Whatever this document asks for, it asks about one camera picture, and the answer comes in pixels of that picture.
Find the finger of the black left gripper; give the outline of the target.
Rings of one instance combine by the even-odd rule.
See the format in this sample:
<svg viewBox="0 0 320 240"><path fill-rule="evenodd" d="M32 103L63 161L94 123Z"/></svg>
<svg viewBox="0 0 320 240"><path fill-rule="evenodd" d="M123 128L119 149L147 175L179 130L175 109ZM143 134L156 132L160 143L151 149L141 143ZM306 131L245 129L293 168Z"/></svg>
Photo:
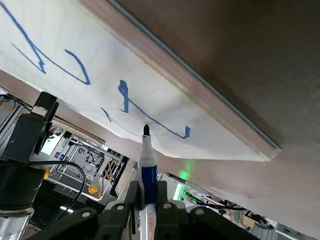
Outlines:
<svg viewBox="0 0 320 240"><path fill-rule="evenodd" d="M31 112L18 118L2 157L9 161L28 162L32 155L39 154L50 135L58 106L56 96L41 92Z"/></svg>

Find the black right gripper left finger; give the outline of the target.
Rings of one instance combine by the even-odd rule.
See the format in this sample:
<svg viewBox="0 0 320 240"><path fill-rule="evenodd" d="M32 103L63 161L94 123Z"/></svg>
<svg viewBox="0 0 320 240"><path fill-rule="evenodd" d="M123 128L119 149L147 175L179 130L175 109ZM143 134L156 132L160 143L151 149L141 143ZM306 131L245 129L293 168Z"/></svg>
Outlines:
<svg viewBox="0 0 320 240"><path fill-rule="evenodd" d="M135 211L140 204L140 185L131 181L123 202L109 203L97 213L90 207L76 210L32 235L33 240L130 240L135 231Z"/></svg>

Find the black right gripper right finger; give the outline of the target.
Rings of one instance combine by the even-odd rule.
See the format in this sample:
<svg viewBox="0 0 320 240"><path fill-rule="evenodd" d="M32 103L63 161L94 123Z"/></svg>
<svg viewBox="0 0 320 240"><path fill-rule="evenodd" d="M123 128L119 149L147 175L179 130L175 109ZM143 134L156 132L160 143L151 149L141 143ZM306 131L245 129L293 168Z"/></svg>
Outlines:
<svg viewBox="0 0 320 240"><path fill-rule="evenodd" d="M156 240L251 240L253 235L208 207L187 211L179 200L168 200L167 183L157 183Z"/></svg>

